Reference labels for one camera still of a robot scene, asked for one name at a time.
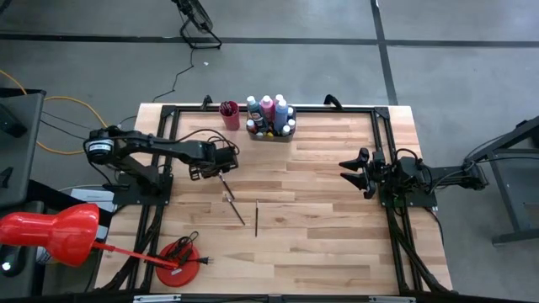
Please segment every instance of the pink paint bottle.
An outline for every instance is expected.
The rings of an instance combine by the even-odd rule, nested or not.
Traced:
[[[260,101],[260,107],[262,107],[262,111],[268,122],[273,122],[275,119],[275,103],[271,97],[268,95],[264,96],[262,101]]]

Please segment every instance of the wooden tabletop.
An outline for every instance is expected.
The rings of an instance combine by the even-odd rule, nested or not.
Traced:
[[[161,104],[141,104],[136,129],[157,132]],[[420,155],[412,110],[390,107],[397,148]],[[387,147],[383,124],[382,141]],[[225,175],[236,195],[243,226],[226,203],[218,178],[191,181],[187,166],[173,161],[174,186],[165,208],[158,252],[179,237],[198,231],[195,245],[214,263],[202,265],[191,283],[163,285],[154,274],[152,292],[223,294],[390,295],[398,287],[385,210],[378,199],[363,199],[343,180],[338,163],[353,159],[361,147],[372,152],[368,114],[299,113],[291,143],[251,141],[245,130],[226,131],[217,113],[182,113],[179,135],[200,128],[222,132],[241,149],[239,168]],[[206,140],[211,133],[192,139]],[[136,155],[149,164],[151,156]],[[255,201],[259,234],[254,236]],[[140,206],[127,206],[112,220],[107,243],[132,249]],[[440,232],[431,214],[410,209],[419,256],[447,288],[451,280]],[[104,252],[96,287],[112,279],[126,260]],[[403,258],[412,285],[408,258]],[[139,270],[141,281],[144,265]]]

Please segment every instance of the red lamp base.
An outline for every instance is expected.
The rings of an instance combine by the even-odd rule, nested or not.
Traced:
[[[168,244],[162,251],[159,253],[160,256],[165,256],[169,250],[172,249],[173,245],[175,243]],[[182,249],[182,251],[179,253],[179,255],[182,255],[185,253],[185,251],[189,247],[186,247]],[[191,247],[193,252],[191,253],[189,260],[194,260],[197,258],[200,258],[199,251],[196,249],[195,246]],[[177,269],[166,269],[166,268],[156,268],[157,277],[161,281],[161,283],[169,286],[169,287],[180,287],[188,284],[191,282],[195,277],[196,274],[199,272],[200,269],[200,263],[198,262],[187,262],[186,264],[180,266]]]

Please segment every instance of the gray floor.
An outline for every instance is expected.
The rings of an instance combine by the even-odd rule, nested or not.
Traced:
[[[376,38],[368,0],[202,3],[216,33],[226,37]],[[538,2],[379,3],[387,39],[539,40]],[[0,17],[1,30],[19,32],[176,35],[179,26],[166,0],[18,0]],[[0,50],[0,68],[25,87],[80,98],[110,123],[169,90],[174,74],[189,65],[189,48],[183,44],[0,41]],[[539,49],[389,47],[388,52],[398,102],[413,108],[428,164],[458,164],[476,145],[539,114]],[[344,104],[387,104],[377,46],[235,44],[196,51],[194,64],[164,102],[200,102],[206,94],[216,101],[241,101],[250,94],[283,93],[292,103],[311,104],[332,93]],[[13,84],[0,77],[0,86]],[[99,126],[76,104],[50,101],[45,110]],[[84,130],[53,122],[85,136]],[[58,149],[80,148],[77,139],[46,126],[40,139]],[[58,166],[55,172],[47,172],[51,163]],[[84,156],[41,149],[33,177],[56,188],[102,183]],[[496,187],[445,189],[437,197],[455,290],[539,301],[539,241],[501,248],[490,244],[491,237],[510,231]],[[89,270],[55,266],[48,275],[48,293],[75,291],[87,283]]]

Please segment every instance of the red cup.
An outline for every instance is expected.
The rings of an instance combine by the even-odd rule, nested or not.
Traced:
[[[239,106],[234,101],[228,101],[232,108],[232,115],[224,115],[223,108],[219,108],[222,120],[225,122],[227,130],[239,130]]]

